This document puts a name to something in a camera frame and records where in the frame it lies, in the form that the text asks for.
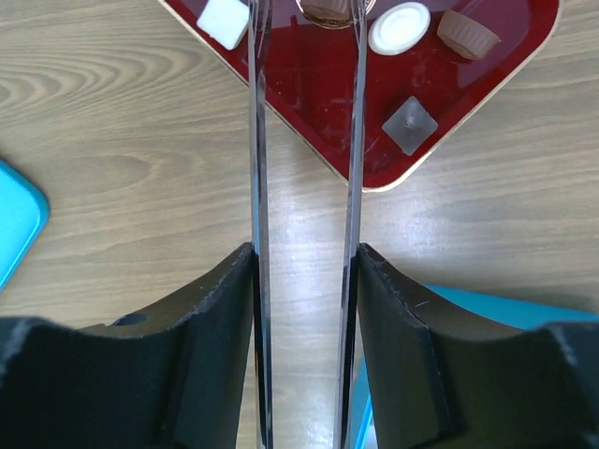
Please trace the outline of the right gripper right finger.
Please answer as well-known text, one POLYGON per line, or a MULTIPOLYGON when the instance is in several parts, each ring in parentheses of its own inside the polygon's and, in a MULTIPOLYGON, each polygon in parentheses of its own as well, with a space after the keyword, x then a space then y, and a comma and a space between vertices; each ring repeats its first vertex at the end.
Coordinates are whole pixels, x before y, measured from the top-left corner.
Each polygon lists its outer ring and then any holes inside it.
POLYGON ((521 330, 451 303, 364 244, 358 315, 382 448, 594 448, 598 326, 521 330))

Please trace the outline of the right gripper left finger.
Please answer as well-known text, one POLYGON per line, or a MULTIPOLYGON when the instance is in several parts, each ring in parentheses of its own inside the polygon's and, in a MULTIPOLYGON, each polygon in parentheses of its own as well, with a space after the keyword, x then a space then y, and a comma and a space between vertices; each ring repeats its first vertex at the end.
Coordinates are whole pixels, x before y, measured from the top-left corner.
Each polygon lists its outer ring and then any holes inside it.
POLYGON ((112 325, 1 321, 5 448, 232 448, 253 321, 252 248, 112 325))

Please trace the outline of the blue box lid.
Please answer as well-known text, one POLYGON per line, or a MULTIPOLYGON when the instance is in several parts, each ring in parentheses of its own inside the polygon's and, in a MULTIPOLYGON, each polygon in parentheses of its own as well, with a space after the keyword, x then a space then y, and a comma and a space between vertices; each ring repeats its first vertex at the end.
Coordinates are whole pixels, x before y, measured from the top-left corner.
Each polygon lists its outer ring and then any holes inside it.
POLYGON ((4 290, 50 218, 41 190, 1 161, 1 290, 4 290))

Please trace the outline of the metal tongs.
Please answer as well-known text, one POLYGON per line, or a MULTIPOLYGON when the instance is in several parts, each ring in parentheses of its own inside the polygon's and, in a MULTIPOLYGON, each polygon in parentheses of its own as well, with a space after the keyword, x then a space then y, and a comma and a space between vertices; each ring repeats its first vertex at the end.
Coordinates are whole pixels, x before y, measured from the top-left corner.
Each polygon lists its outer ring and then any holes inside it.
MULTIPOLYGON (((365 88, 368 53, 366 4, 352 1, 351 25, 357 44, 354 98, 351 120, 351 152, 343 256, 339 361, 333 447, 351 445, 351 402, 357 326, 358 247, 361 219, 365 140, 365 88)), ((254 325, 257 393, 257 439, 259 448, 271 448, 273 439, 273 388, 270 317, 270 260, 267 139, 265 121, 266 75, 264 65, 270 43, 272 3, 249 4, 247 63, 249 103, 249 149, 251 179, 252 248, 254 258, 254 325)))

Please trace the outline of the blue chocolate box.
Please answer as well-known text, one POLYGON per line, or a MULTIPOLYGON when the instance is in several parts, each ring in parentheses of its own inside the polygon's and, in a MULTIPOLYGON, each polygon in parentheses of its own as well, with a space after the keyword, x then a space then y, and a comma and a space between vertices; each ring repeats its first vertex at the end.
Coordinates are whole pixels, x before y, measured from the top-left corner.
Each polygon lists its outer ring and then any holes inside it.
MULTIPOLYGON (((596 323, 598 321, 598 316, 588 311, 472 293, 431 284, 428 288, 466 311, 496 323, 523 330, 557 322, 596 323)), ((352 448, 375 448, 377 446, 371 392, 361 336, 357 336, 350 446, 352 448)))

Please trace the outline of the clear square chocolate mould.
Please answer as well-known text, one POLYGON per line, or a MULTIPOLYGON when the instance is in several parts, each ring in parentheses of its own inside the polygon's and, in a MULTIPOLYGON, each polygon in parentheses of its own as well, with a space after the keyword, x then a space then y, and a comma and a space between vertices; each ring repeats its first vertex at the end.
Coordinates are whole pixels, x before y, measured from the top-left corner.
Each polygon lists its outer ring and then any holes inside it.
POLYGON ((412 155, 434 134, 438 123, 414 96, 410 96, 384 122, 382 129, 404 154, 412 155))

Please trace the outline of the brown cup chocolate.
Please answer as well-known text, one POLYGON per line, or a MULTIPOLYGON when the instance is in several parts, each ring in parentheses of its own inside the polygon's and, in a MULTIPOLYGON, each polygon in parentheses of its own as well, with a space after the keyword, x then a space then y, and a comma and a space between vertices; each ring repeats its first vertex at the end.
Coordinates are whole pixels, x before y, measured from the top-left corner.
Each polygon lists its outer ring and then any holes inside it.
POLYGON ((482 60, 501 42, 489 28, 452 9, 444 12, 437 36, 455 53, 471 61, 482 60))

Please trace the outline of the white round chocolate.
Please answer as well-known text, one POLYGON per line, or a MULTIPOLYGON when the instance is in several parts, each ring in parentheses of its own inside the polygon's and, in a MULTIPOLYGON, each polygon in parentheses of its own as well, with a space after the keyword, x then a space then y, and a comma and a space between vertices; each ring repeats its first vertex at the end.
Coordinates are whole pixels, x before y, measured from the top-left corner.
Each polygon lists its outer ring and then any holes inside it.
POLYGON ((369 32, 369 47, 379 55, 395 56, 412 49, 427 33, 430 10, 419 2, 404 2, 379 16, 369 32))

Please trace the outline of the white square chocolate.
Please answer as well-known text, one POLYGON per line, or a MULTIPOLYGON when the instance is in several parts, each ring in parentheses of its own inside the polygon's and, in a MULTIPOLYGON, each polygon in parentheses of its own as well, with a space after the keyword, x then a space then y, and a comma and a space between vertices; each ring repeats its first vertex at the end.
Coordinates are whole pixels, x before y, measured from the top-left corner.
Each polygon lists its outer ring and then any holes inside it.
POLYGON ((249 7, 239 0, 209 0, 197 27, 227 51, 240 44, 249 22, 249 7))

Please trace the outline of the red tray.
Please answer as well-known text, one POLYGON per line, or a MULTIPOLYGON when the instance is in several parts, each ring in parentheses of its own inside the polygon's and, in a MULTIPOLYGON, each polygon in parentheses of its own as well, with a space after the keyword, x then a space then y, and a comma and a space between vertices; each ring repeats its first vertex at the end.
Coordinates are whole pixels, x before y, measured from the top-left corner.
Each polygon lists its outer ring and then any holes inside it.
MULTIPOLYGON (((365 88, 363 187, 384 191, 405 180, 432 152, 520 71, 552 36, 559 1, 414 1, 431 13, 427 33, 409 51, 379 55, 369 47, 374 21, 411 1, 366 5, 368 53, 365 88), (494 32, 501 42, 471 61, 437 36, 452 9, 494 32), (414 96, 438 129, 412 155, 383 131, 384 122, 414 96)), ((277 1, 264 65, 266 99, 340 176, 349 172, 357 44, 344 1, 277 1)))

